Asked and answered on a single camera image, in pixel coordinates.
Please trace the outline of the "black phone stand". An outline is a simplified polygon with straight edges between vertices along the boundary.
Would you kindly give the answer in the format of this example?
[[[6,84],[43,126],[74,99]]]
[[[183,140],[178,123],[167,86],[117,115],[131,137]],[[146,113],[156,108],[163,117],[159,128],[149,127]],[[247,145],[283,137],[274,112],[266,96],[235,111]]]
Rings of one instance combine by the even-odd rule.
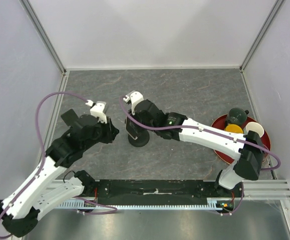
[[[145,145],[148,144],[150,140],[150,135],[148,131],[143,131],[138,137],[137,139],[133,139],[130,135],[128,135],[128,141],[129,143],[137,148],[141,148]]]

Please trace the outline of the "small black phone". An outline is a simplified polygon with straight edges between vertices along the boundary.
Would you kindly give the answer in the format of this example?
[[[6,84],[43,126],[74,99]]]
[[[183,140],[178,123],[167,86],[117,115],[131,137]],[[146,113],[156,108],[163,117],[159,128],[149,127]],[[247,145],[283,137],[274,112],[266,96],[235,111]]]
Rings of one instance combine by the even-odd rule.
[[[77,116],[76,112],[71,108],[61,115],[61,119],[68,127],[75,128],[79,117]]]

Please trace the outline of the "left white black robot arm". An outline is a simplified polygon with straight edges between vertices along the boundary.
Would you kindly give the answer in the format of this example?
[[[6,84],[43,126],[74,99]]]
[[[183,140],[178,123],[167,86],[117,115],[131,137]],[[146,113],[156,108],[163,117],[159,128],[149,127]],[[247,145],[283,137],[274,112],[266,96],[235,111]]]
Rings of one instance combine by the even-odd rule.
[[[31,232],[38,222],[62,202],[94,192],[95,180],[84,170],[59,187],[44,193],[55,178],[64,173],[83,153],[98,143],[111,144],[119,130],[109,117],[100,122],[97,117],[77,116],[70,109],[62,114],[69,127],[55,139],[37,168],[9,197],[0,200],[0,223],[10,234],[20,238]]]

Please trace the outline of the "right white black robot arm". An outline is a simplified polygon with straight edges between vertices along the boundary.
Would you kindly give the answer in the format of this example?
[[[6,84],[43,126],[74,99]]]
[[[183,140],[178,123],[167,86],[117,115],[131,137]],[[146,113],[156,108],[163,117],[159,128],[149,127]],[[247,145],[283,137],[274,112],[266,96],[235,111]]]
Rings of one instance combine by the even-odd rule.
[[[261,137],[256,131],[231,133],[196,122],[185,115],[164,113],[149,100],[138,100],[131,104],[130,114],[138,121],[135,137],[145,137],[147,129],[165,140],[190,142],[222,152],[233,162],[222,170],[214,184],[218,196],[227,196],[243,180],[256,181],[259,178],[264,157]]]

